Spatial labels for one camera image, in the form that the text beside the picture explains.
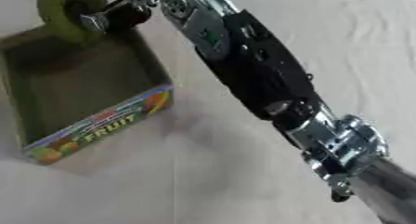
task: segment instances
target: tire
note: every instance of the tire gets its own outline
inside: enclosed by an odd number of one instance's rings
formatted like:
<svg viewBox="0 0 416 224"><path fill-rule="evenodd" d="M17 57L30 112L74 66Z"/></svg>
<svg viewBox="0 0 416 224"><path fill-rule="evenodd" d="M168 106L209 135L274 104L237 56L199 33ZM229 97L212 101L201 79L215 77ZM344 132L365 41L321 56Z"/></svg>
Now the tire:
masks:
<svg viewBox="0 0 416 224"><path fill-rule="evenodd" d="M82 5L83 11L69 12L70 4ZM107 5L107 0L37 0L39 16L46 27L57 37L76 44L89 44L102 33L88 31L77 18L81 13L97 12Z"/></svg>

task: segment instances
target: fruit box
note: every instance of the fruit box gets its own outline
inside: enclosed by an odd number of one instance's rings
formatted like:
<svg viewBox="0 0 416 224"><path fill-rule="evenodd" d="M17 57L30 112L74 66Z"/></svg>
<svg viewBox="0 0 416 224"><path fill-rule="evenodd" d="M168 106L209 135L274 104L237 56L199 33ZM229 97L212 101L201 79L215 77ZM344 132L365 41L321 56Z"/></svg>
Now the fruit box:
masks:
<svg viewBox="0 0 416 224"><path fill-rule="evenodd" d="M0 66L21 150L42 165L173 103L171 80L136 31L77 46L40 27L1 40Z"/></svg>

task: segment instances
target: robotic arm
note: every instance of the robotic arm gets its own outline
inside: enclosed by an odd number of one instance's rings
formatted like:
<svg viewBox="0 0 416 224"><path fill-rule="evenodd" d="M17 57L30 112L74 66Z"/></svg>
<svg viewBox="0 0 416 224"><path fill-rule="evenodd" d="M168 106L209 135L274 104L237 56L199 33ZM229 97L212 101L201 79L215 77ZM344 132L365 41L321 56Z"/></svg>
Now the robotic arm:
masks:
<svg viewBox="0 0 416 224"><path fill-rule="evenodd" d="M218 80L301 151L335 202L356 194L384 223L416 223L416 179L387 160L382 136L354 115L335 116L312 74L246 10L229 0L118 0L81 22L103 33L128 29L157 5Z"/></svg>

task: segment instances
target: white table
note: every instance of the white table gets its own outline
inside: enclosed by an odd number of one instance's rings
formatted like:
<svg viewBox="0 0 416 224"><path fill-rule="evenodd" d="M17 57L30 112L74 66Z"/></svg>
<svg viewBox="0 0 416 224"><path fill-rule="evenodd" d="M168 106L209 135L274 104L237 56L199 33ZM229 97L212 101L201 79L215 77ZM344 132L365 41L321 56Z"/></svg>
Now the white table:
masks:
<svg viewBox="0 0 416 224"><path fill-rule="evenodd" d="M374 123L416 172L416 0L235 0L315 74L337 114ZM0 34L40 23L34 0L0 0ZM15 157L0 95L0 222L378 223L343 204L273 127L232 98L162 16L142 32L176 84L170 111L52 166Z"/></svg>

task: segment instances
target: colorful label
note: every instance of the colorful label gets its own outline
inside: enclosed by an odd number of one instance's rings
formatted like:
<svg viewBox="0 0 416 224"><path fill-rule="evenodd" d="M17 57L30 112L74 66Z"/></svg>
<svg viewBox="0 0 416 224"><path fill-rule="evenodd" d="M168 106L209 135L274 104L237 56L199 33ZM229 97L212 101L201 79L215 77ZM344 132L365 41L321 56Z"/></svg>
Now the colorful label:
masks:
<svg viewBox="0 0 416 224"><path fill-rule="evenodd" d="M172 86L162 86L141 96L91 116L25 149L25 153L43 165L50 165L105 138L134 122L168 107L172 102Z"/></svg>

